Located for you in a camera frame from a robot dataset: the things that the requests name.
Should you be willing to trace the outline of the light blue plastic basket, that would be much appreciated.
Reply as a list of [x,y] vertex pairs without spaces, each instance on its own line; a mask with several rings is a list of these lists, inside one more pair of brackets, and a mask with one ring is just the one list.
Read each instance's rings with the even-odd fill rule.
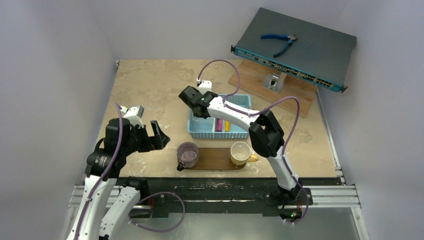
[[[248,94],[235,94],[225,99],[227,102],[251,109],[252,101]],[[193,111],[188,109],[187,131],[193,139],[247,139],[248,131],[231,123],[229,131],[225,130],[225,123],[222,123],[222,130],[216,131],[216,119],[213,117],[195,117]]]

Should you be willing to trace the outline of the purple translucent cup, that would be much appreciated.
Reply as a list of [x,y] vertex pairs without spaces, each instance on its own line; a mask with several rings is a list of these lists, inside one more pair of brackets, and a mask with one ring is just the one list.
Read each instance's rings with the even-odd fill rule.
[[199,148],[193,142],[183,142],[176,151],[177,170],[181,172],[184,169],[194,168],[199,162]]

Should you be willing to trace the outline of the yellow toothbrush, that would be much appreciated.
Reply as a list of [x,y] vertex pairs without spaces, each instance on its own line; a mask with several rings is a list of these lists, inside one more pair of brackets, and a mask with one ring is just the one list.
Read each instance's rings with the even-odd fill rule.
[[230,131],[230,129],[231,129],[231,124],[230,124],[230,122],[229,122],[229,121],[225,121],[225,122],[224,122],[224,131],[225,131],[225,132],[229,132],[229,131]]

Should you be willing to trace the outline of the brown wooden oval tray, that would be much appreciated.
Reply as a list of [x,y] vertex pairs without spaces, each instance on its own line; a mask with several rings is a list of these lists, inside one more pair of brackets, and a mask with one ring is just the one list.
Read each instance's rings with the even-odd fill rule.
[[230,148],[211,148],[200,147],[199,159],[196,166],[188,168],[184,167],[182,163],[177,165],[177,170],[205,170],[205,171],[232,171],[241,170],[245,167],[242,165],[235,165],[231,161]]

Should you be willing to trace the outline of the yellow mug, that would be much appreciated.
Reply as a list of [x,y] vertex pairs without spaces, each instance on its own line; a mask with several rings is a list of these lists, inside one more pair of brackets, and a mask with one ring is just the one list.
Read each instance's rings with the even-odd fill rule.
[[230,148],[230,160],[234,165],[242,166],[248,162],[257,162],[259,158],[247,143],[238,141]]

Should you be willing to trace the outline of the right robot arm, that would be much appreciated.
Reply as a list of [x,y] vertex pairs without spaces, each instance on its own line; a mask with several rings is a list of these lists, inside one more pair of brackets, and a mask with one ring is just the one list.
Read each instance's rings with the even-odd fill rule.
[[254,152],[266,158],[274,171],[282,200],[292,204],[305,189],[286,154],[291,138],[284,131],[270,108],[251,110],[227,101],[218,94],[187,86],[178,97],[198,118],[216,118],[236,125],[249,133]]

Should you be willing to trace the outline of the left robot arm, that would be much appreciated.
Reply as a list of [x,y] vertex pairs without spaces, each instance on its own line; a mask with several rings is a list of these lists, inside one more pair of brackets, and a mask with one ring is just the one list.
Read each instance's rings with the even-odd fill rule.
[[151,198],[147,179],[128,177],[117,199],[107,208],[127,157],[136,152],[162,150],[170,142],[156,120],[150,124],[152,136],[139,116],[113,118],[108,122],[105,136],[87,157],[82,200],[68,240],[111,240],[117,228],[129,219],[132,207]]

